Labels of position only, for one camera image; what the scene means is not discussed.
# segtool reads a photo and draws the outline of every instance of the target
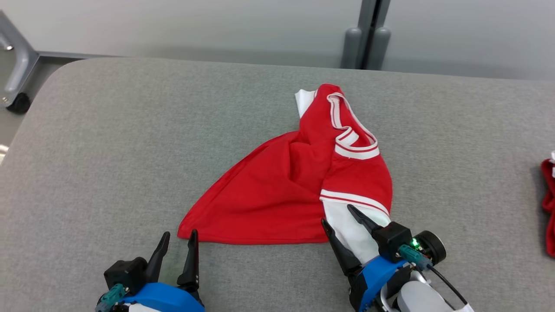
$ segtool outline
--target gray floor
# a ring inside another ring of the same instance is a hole
[[[12,72],[16,61],[14,51],[0,51],[0,98],[4,96],[4,86]],[[23,92],[34,99],[43,83],[61,66],[76,61],[68,58],[41,57],[33,70]],[[15,136],[24,115],[15,115],[4,108],[0,108],[0,144],[9,146]]]

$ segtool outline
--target chair caster wheel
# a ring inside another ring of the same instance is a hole
[[[6,107],[7,110],[14,114],[23,115],[29,110],[31,100],[25,93],[20,93],[13,100],[12,105]]]

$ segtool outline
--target robotic arm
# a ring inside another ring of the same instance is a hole
[[[458,311],[472,312],[462,295],[434,266],[446,257],[440,239],[429,231],[412,236],[409,228],[391,222],[377,225],[353,205],[347,208],[378,244],[380,255],[362,265],[344,247],[330,224],[322,219],[322,227],[330,241],[343,274],[351,285],[349,301],[355,311],[364,312],[374,306],[381,312],[447,312],[455,308],[430,286],[423,271],[431,270],[461,299],[465,307]]]
[[[473,312],[462,295],[434,267],[446,257],[445,247],[437,236],[423,231],[413,237],[410,229],[399,223],[391,222],[381,227],[353,205],[347,208],[376,240],[380,253],[361,264],[341,244],[330,224],[322,219],[337,261],[351,285],[349,301],[355,311],[366,312],[372,306],[380,312],[454,311],[455,308],[424,277],[423,271],[430,270],[465,304],[457,311]],[[106,270],[104,278],[109,291],[100,297],[94,312],[204,312],[198,293],[198,232],[191,232],[185,267],[177,278],[178,286],[158,282],[169,239],[170,233],[165,232],[148,262],[141,257],[119,260]]]
[[[147,262],[137,257],[119,260],[104,272],[110,289],[98,300],[95,312],[163,311],[204,312],[199,289],[199,238],[193,230],[187,260],[177,287],[158,282],[163,257],[168,251],[170,233],[165,232]]]

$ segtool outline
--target white stripe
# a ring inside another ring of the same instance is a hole
[[[349,127],[347,132],[351,132],[349,133],[346,137],[342,138],[342,139],[338,139],[337,142],[341,142],[341,145],[351,145],[352,143],[356,142],[359,139],[359,135],[356,134],[356,132],[354,130],[351,129],[351,127]]]
[[[340,129],[343,126],[341,125],[341,117],[339,115],[341,112],[339,100],[336,99],[335,101],[333,101],[331,106],[333,107],[333,110],[334,110],[334,114],[332,116],[331,122],[333,123],[334,128]]]
[[[369,137],[368,135],[367,135],[366,137],[367,137],[370,141],[372,141],[372,138],[371,138],[371,137]],[[374,147],[376,147],[378,144],[377,144],[377,143],[374,143],[374,144],[372,144],[372,145],[370,145],[370,146],[363,146],[363,147],[353,147],[353,146],[350,146],[350,145],[347,145],[347,146],[346,146],[346,145],[344,145],[344,144],[342,144],[342,145],[343,145],[345,148],[347,148],[347,149],[349,149],[349,150],[352,150],[353,152],[356,152],[356,151],[358,151],[358,150],[365,150],[365,149],[374,148]]]
[[[335,146],[335,152],[341,156],[355,159],[370,159],[380,155],[379,148],[369,150],[368,152],[350,152],[342,147],[339,147],[338,145]]]
[[[555,164],[555,150],[551,152],[551,160],[549,162]],[[555,166],[553,166],[553,172],[551,175],[555,178]]]
[[[327,97],[328,97],[328,98],[330,98],[330,97],[340,97],[340,98],[342,98],[343,101],[345,102],[345,106],[347,106],[347,108],[349,109],[349,112],[351,112],[351,116],[352,116],[353,119],[356,121],[356,123],[360,126],[360,128],[362,128],[362,130],[365,131],[365,132],[366,132],[367,134],[369,134],[370,136],[374,137],[374,136],[372,135],[372,133],[370,133],[370,131],[368,131],[368,129],[366,129],[366,127],[364,127],[364,125],[362,125],[362,124],[360,123],[359,119],[356,118],[355,114],[352,112],[351,105],[349,104],[349,101],[345,98],[345,96],[344,96],[343,94],[336,92],[336,93],[332,93],[332,94],[328,95]]]
[[[330,119],[331,119],[331,126],[337,129],[337,127],[335,126],[335,120],[334,120],[334,107],[335,107],[335,104],[334,104],[333,102],[331,102],[331,101],[328,101],[328,102],[330,103]]]
[[[320,195],[340,198],[339,200],[331,199],[331,198],[324,198],[325,200],[331,200],[331,201],[335,201],[335,202],[339,202],[339,203],[342,203],[343,202],[342,200],[345,200],[345,202],[347,202],[347,204],[360,205],[359,203],[365,203],[365,204],[370,205],[369,208],[372,208],[372,207],[374,209],[379,208],[382,212],[389,215],[389,212],[387,212],[387,208],[385,208],[384,205],[382,205],[377,200],[373,200],[373,199],[368,198],[368,197],[355,195],[355,194],[349,194],[349,193],[332,192],[332,191],[325,190],[325,189],[320,191]]]
[[[355,205],[357,207],[364,207],[365,209],[372,210],[372,211],[376,212],[377,214],[382,215],[385,218],[389,218],[389,215],[387,213],[384,213],[381,209],[377,209],[374,206],[369,206],[369,205],[360,204],[360,203],[353,203],[353,202],[350,202],[348,200],[334,199],[334,198],[327,198],[327,197],[320,197],[320,200],[322,202],[334,202],[334,203],[341,203],[341,204],[345,204],[345,205],[352,204],[352,205]]]

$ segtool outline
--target gray wall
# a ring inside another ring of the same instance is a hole
[[[392,0],[383,70],[555,79],[553,0]]]
[[[37,51],[338,67],[361,0],[0,0]]]

